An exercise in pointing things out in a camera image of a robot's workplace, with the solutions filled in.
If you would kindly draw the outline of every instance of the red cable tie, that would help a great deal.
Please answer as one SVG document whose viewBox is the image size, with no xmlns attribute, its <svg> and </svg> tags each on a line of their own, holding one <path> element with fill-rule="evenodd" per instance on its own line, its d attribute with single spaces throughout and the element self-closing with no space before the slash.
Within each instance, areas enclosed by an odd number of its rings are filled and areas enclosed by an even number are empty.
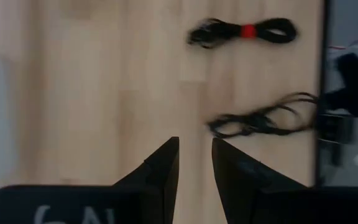
<svg viewBox="0 0 358 224">
<path fill-rule="evenodd" d="M 241 37 L 242 38 L 256 38 L 256 30 L 254 25 L 246 24 L 241 27 Z"/>
</svg>

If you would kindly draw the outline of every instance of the coiled black cable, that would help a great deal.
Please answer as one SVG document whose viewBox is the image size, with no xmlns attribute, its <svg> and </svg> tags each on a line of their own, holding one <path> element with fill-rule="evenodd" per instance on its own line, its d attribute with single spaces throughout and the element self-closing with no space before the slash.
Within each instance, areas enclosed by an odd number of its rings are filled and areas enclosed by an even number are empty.
<svg viewBox="0 0 358 224">
<path fill-rule="evenodd" d="M 279 136 L 304 131 L 313 127 L 314 122 L 304 122 L 301 115 L 294 109 L 287 106 L 290 103 L 307 102 L 312 104 L 318 103 L 318 98 L 310 93 L 298 92 L 292 93 L 281 100 L 278 100 L 273 106 L 261 108 L 249 114 L 234 115 L 222 114 L 219 115 L 214 121 L 208 122 L 207 125 L 212 134 L 217 138 L 232 138 L 235 136 L 249 136 L 253 133 L 276 134 Z M 293 113 L 299 125 L 294 129 L 279 128 L 277 124 L 268 117 L 268 115 L 275 110 L 287 110 Z M 240 129 L 233 133 L 224 134 L 219 132 L 223 126 L 230 123 L 237 123 Z"/>
<path fill-rule="evenodd" d="M 235 38 L 260 38 L 274 44 L 286 44 L 295 40 L 298 32 L 289 19 L 273 18 L 256 24 L 231 24 L 215 18 L 205 19 L 189 31 L 188 44 L 211 49 Z"/>
</svg>

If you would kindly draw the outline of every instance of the tangled black cord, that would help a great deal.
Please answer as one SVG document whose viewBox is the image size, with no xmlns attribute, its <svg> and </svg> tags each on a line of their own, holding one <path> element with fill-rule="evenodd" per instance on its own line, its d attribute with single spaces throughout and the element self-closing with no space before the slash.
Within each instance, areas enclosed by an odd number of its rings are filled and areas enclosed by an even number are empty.
<svg viewBox="0 0 358 224">
<path fill-rule="evenodd" d="M 232 138 L 235 136 L 249 136 L 253 133 L 276 134 L 279 136 L 285 136 L 291 133 L 296 133 L 312 128 L 313 121 L 304 122 L 301 115 L 296 110 L 287 106 L 290 103 L 296 102 L 317 104 L 318 98 L 310 93 L 292 93 L 283 97 L 273 106 L 261 108 L 253 113 L 245 115 L 222 114 L 214 121 L 208 122 L 207 125 L 209 126 L 209 129 L 213 135 L 221 139 Z M 287 110 L 293 113 L 297 117 L 299 125 L 294 129 L 279 128 L 277 124 L 268 117 L 270 113 L 279 109 Z M 231 134 L 224 134 L 218 131 L 218 129 L 230 123 L 240 124 L 240 130 Z"/>
<path fill-rule="evenodd" d="M 187 42 L 212 49 L 235 38 L 260 38 L 275 44 L 286 44 L 298 35 L 289 19 L 273 18 L 256 24 L 231 24 L 215 18 L 208 18 L 189 31 Z"/>
</svg>

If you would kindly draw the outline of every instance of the floor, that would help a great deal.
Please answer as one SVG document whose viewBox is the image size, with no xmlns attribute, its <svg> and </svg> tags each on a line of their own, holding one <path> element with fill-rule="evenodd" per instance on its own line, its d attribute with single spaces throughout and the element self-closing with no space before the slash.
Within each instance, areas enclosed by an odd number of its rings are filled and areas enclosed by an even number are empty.
<svg viewBox="0 0 358 224">
<path fill-rule="evenodd" d="M 331 18 L 329 28 L 329 45 L 347 46 L 351 42 L 358 39 L 358 1 L 357 4 L 352 0 L 331 0 Z M 335 58 L 355 52 L 358 54 L 357 48 L 351 48 L 345 51 L 334 52 L 330 54 L 330 66 L 327 67 L 328 76 L 326 78 L 326 92 L 338 90 L 344 87 L 341 75 L 337 72 L 334 64 Z M 346 110 L 331 111 L 331 113 L 348 114 Z M 352 144 L 343 147 L 342 166 L 340 169 L 333 169 L 329 164 L 322 165 L 328 175 L 326 185 L 336 186 L 358 186 L 358 118 L 355 123 L 355 135 Z M 323 151 L 322 161 L 329 161 L 328 151 Z"/>
<path fill-rule="evenodd" d="M 12 68 L 21 155 L 3 184 L 113 184 L 179 136 L 175 223 L 225 223 L 204 123 L 294 91 L 317 93 L 321 7 L 322 0 L 0 0 L 0 55 Z M 287 17 L 300 36 L 280 46 L 187 46 L 187 30 L 211 16 Z M 229 142 L 312 184 L 312 132 Z"/>
</svg>

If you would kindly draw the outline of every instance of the wooden floor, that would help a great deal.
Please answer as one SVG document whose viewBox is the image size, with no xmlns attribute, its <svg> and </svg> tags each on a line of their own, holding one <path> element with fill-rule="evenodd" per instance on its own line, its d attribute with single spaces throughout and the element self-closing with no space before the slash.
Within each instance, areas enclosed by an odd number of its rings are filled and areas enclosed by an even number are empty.
<svg viewBox="0 0 358 224">
<path fill-rule="evenodd" d="M 225 223 L 205 121 L 317 92 L 322 0 L 0 0 L 21 165 L 4 184 L 113 184 L 180 137 L 175 223 Z M 288 45 L 189 47 L 205 17 L 292 19 Z M 304 184 L 313 133 L 229 142 Z"/>
</svg>

